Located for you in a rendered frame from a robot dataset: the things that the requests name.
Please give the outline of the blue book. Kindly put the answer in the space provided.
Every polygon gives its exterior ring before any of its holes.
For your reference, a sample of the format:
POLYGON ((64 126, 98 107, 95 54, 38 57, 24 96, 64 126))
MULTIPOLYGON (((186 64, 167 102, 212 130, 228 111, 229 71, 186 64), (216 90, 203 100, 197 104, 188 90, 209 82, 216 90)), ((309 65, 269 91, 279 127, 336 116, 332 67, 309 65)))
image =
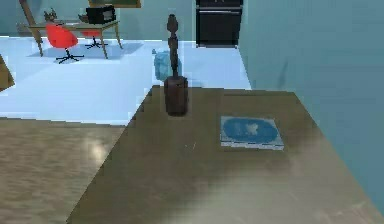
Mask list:
POLYGON ((248 149, 284 149, 275 121, 266 118, 222 116, 220 143, 222 146, 248 149))

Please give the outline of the black microwave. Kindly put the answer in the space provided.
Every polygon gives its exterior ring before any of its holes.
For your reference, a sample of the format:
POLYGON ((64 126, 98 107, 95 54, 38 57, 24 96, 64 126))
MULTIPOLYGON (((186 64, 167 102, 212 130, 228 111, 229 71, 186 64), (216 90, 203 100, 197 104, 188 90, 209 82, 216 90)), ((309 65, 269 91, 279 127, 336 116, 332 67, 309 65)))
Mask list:
POLYGON ((116 19, 113 5, 88 7, 86 14, 90 24, 105 24, 116 19))

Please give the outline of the black oven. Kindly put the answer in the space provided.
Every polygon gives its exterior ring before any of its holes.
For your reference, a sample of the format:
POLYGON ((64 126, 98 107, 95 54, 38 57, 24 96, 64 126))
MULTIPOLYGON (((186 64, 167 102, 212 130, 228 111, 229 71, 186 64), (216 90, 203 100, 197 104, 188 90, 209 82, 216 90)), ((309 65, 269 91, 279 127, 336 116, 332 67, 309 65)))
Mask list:
POLYGON ((196 45, 238 44, 243 0, 196 0, 196 45))

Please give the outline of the wooden desk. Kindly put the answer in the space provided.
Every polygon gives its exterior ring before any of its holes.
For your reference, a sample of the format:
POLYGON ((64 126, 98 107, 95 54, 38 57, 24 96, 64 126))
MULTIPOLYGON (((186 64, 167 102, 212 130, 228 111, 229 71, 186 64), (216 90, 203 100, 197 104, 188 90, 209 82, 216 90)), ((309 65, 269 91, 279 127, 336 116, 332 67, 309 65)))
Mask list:
MULTIPOLYGON (((38 23, 38 24, 33 24, 33 25, 28 26, 28 29, 30 30, 33 37, 35 38, 36 43, 38 44, 40 56, 43 56, 42 37, 41 37, 40 31, 41 30, 46 31, 45 26, 49 23, 52 23, 52 22, 43 22, 43 23, 38 23)), ((108 22, 105 24, 89 24, 89 23, 84 23, 84 22, 76 22, 76 23, 70 24, 68 21, 55 21, 53 24, 61 25, 62 27, 66 28, 67 30, 71 31, 72 33, 73 33, 73 31, 81 32, 81 31, 86 31, 86 30, 101 31, 102 34, 99 37, 100 42, 102 44, 101 49, 103 50, 104 57, 108 58, 108 54, 106 51, 106 43, 104 41, 104 36, 103 36, 103 31, 106 29, 109 29, 109 28, 114 28, 116 40, 118 42, 119 47, 122 48, 122 44, 121 44, 120 36, 119 36, 118 23, 119 23, 118 20, 114 20, 114 21, 111 21, 111 22, 108 22)))

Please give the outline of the brown wooden table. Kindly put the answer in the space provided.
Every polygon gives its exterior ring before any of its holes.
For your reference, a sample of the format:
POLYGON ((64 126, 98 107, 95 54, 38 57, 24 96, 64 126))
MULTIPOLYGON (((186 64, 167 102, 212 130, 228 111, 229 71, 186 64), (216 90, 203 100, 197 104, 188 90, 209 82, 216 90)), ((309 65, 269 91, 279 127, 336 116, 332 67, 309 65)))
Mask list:
POLYGON ((67 224, 384 224, 292 92, 192 88, 170 117, 151 89, 67 224), (281 151, 220 144, 223 115, 272 118, 281 151))

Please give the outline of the dark brown wooden statue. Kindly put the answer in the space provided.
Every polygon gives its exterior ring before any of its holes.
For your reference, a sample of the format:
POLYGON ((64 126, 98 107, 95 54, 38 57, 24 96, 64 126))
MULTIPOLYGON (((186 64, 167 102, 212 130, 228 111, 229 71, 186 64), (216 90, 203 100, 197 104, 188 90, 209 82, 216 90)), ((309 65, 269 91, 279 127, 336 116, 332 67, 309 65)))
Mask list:
POLYGON ((170 32, 168 46, 172 75, 164 82, 166 112, 169 116, 184 116, 187 113, 188 81, 178 72, 178 21, 174 14, 168 17, 167 30, 170 32))

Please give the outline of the brown house plant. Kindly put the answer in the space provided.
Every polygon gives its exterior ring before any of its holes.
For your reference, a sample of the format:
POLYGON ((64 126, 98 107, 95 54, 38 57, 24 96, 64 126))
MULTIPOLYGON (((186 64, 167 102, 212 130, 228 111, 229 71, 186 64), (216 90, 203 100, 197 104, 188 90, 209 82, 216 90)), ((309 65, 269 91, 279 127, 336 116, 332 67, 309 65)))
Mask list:
POLYGON ((54 23, 57 19, 57 14, 54 9, 51 9, 50 12, 45 11, 44 12, 44 19, 46 22, 52 22, 54 23))

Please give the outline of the framed wall picture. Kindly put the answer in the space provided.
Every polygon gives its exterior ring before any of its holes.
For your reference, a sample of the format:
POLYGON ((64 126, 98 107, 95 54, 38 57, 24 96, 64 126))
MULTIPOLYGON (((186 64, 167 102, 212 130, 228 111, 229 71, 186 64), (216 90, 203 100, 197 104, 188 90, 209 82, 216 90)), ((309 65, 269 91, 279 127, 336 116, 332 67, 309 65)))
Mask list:
POLYGON ((88 0, 90 6, 113 5, 115 8, 141 8, 141 0, 88 0))

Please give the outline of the brown wooden furniture corner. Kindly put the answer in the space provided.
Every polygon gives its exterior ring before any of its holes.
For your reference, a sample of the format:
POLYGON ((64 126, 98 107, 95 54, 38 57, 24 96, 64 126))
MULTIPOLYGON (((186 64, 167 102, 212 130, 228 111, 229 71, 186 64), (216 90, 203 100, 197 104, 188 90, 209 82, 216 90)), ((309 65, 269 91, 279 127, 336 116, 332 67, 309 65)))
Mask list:
POLYGON ((13 76, 0 54, 0 92, 15 84, 13 76))

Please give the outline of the red swivel chair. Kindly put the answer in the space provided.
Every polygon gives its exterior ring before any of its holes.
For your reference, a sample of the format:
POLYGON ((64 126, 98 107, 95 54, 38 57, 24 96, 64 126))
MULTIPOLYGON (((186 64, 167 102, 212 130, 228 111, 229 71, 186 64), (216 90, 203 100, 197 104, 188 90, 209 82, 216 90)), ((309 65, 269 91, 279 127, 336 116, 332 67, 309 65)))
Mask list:
POLYGON ((97 48, 102 48, 102 44, 101 42, 98 43, 96 41, 96 38, 97 37, 100 37, 102 32, 101 31, 96 31, 96 30, 86 30, 86 31, 81 31, 81 34, 84 36, 84 37, 91 37, 93 42, 91 44, 86 44, 85 46, 87 47, 87 49, 90 49, 90 48, 93 48, 93 47, 97 47, 97 48))
POLYGON ((64 49, 66 55, 64 57, 59 57, 59 64, 72 59, 78 61, 80 58, 83 58, 83 55, 73 55, 70 53, 69 49, 78 44, 78 38, 69 30, 62 27, 58 24, 49 23, 45 26, 47 31, 47 39, 50 45, 57 49, 64 49))

